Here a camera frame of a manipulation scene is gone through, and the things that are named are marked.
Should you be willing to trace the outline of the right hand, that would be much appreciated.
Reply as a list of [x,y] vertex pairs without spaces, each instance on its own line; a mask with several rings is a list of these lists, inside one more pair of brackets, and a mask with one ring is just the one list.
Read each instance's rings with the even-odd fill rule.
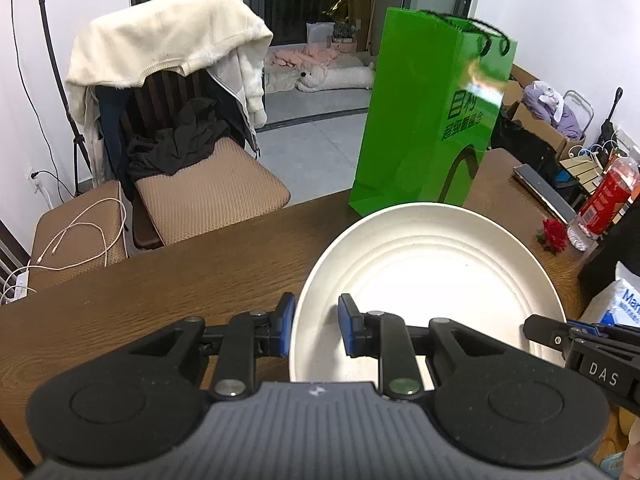
[[640,418],[636,417],[628,434],[620,480],[640,480]]

